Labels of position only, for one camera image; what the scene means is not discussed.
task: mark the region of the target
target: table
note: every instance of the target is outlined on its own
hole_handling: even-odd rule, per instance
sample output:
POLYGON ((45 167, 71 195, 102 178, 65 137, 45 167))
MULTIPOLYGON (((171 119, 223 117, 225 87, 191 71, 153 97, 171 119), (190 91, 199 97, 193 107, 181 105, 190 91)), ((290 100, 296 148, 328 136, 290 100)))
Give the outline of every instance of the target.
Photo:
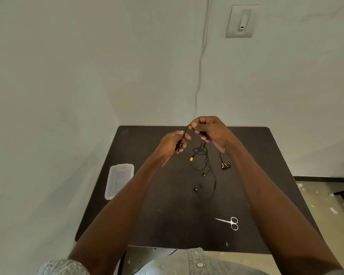
MULTIPOLYGON (((110 167, 130 163, 137 172, 165 134, 184 129, 182 126, 120 126, 117 129, 80 223, 76 241, 108 203, 104 195, 110 167)), ((229 129, 319 232, 270 129, 229 129)), ((172 156, 153 177, 130 245, 176 249, 202 247, 207 251, 270 254, 251 218, 249 203, 235 169, 221 170, 218 150, 211 143, 207 145, 217 177, 212 197, 212 174, 204 177, 190 166, 192 148, 200 145, 197 135, 190 135, 192 140, 186 150, 172 156), (239 220, 237 231, 233 231, 229 224, 215 220, 230 220, 231 217, 239 220)), ((230 163, 225 154, 222 157, 226 163, 230 163)), ((202 156, 196 156, 193 164, 198 168, 203 160, 202 156)))

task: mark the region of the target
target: silver scissors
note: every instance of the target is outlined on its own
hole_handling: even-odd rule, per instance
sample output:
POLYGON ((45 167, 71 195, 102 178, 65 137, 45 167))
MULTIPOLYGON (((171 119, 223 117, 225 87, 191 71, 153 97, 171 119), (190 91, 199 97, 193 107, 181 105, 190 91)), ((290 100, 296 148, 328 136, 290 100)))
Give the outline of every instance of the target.
POLYGON ((216 220, 231 224, 231 228, 234 231, 237 231, 239 229, 239 226, 237 225, 239 220, 236 217, 231 217, 231 221, 225 221, 225 220, 218 219, 218 218, 216 218, 216 220))

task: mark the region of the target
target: shirt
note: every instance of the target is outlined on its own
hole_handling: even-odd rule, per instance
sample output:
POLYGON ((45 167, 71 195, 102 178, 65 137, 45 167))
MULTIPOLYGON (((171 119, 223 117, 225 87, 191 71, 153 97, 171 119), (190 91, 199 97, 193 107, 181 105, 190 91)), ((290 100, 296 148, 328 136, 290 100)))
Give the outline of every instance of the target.
MULTIPOLYGON (((147 263, 135 275, 160 274, 240 274, 240 275, 267 275, 261 270, 239 263, 222 261, 207 257, 201 248, 180 250, 170 256, 153 260, 147 263)), ((41 266, 36 275, 90 275, 88 270, 77 261, 62 259, 49 261, 41 266)), ((344 275, 344 270, 328 272, 326 275, 344 275)))

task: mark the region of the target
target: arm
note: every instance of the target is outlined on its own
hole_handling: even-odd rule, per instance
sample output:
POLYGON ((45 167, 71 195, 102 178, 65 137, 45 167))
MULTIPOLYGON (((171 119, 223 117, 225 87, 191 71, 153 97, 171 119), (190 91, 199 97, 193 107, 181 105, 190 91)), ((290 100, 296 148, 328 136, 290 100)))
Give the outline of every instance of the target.
MULTIPOLYGON (((102 209, 79 239, 69 259, 83 264, 91 275, 112 274, 125 252, 138 219, 149 183, 156 170, 174 154, 183 131, 167 134, 155 152, 125 187, 102 209)), ((186 148, 184 135, 176 153, 186 148)))
POLYGON ((282 274, 325 274, 342 269, 321 236, 219 118, 199 117, 189 128, 196 133, 205 131, 208 136, 202 140, 212 141, 231 158, 252 218, 282 274))

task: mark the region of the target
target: plastic container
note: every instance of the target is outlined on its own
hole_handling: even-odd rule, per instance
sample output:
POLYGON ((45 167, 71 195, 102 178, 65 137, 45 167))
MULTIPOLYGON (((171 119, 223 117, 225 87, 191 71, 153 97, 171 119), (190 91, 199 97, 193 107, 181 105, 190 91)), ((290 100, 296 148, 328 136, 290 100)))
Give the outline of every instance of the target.
POLYGON ((118 164, 110 167, 107 185, 105 187, 105 199, 111 200, 134 176, 134 165, 118 164))

